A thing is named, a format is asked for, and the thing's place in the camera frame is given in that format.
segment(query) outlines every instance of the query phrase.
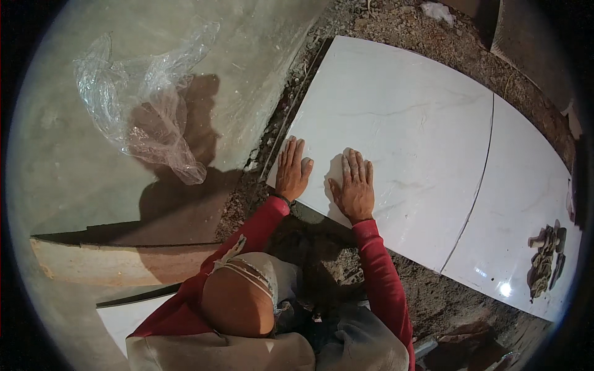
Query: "red long-sleeve shirt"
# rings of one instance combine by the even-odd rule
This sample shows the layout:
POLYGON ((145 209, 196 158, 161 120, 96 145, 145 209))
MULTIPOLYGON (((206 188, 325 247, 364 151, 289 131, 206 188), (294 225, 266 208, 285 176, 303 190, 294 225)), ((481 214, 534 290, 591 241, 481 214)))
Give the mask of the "red long-sleeve shirt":
MULTIPOLYGON (((222 258, 242 234, 247 238, 242 253, 262 251, 272 232, 288 214, 289 207, 283 200, 270 197, 237 232, 202 263, 200 272, 187 279, 179 291, 148 316, 130 337, 214 332, 202 317, 200 303, 204 283, 214 268, 215 260, 222 258)), ((410 358, 409 370, 414 370, 412 326, 405 293, 390 255, 384 247, 384 240, 380 237, 374 220, 354 225, 353 231, 359 246, 371 311, 405 345, 410 358)))

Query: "white tile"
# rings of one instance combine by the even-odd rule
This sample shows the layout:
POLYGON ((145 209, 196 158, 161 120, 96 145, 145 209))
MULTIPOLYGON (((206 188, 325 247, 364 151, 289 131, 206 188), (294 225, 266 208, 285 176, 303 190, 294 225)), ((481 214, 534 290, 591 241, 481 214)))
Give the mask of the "white tile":
MULTIPOLYGON (((374 217, 386 247, 439 271, 475 199, 491 132, 493 93, 410 51, 336 37, 289 135, 315 165, 299 202, 350 226, 326 179, 340 154, 374 163, 374 217)), ((274 186, 276 167, 268 184, 274 186)))
POLYGON ((97 308, 97 314, 109 335, 126 358, 128 358, 126 337, 132 334, 148 316, 173 295, 175 294, 155 297, 142 302, 97 308))
POLYGON ((565 208, 570 174, 541 133, 495 96, 485 175, 469 222, 443 274, 535 316, 555 321, 576 269, 581 233, 565 208), (567 228, 560 279, 530 303, 528 238, 559 219, 567 228))

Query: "bracelet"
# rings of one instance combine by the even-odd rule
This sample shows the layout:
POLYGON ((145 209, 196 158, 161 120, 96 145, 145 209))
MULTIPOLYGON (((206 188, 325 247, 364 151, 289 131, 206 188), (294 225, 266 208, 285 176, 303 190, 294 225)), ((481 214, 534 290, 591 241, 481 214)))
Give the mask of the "bracelet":
POLYGON ((280 198, 281 200, 283 200, 284 202, 286 202, 286 203, 287 203, 287 206, 288 206, 288 207, 291 207, 291 202, 290 202, 290 201, 289 201, 289 199, 288 199, 288 198, 286 198, 285 196, 281 196, 281 195, 279 195, 279 194, 277 194, 277 193, 273 193, 273 194, 271 194, 271 196, 274 196, 274 197, 278 197, 278 198, 280 198))

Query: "plastic bag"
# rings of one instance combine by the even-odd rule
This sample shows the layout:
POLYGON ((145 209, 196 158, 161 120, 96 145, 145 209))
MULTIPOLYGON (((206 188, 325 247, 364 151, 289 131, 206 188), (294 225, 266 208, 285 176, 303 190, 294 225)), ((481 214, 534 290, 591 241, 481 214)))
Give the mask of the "plastic bag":
POLYGON ((454 27, 456 16, 450 14, 450 9, 447 6, 438 2, 428 1, 421 4, 421 9, 423 9, 423 12, 426 16, 434 18, 438 21, 444 20, 450 25, 450 27, 454 27))
POLYGON ((218 23, 195 20, 191 36, 166 54, 111 61, 111 37, 104 34, 74 61, 78 92, 95 127, 123 153, 165 164, 187 185, 203 183, 206 168, 183 137, 181 91, 219 31, 218 23))

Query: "person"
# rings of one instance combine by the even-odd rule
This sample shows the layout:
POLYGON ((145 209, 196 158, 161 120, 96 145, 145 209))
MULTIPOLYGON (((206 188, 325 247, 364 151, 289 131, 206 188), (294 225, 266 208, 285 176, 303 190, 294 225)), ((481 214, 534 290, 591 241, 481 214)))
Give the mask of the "person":
POLYGON ((415 369, 405 293, 372 216, 373 165, 357 151, 342 157, 342 186, 334 179, 329 186, 353 226, 371 310, 342 304, 336 321, 325 321, 331 336, 315 350, 286 330, 301 269, 263 249, 308 184, 314 163, 302 161, 304 144, 288 140, 276 193, 128 336, 131 370, 415 369))

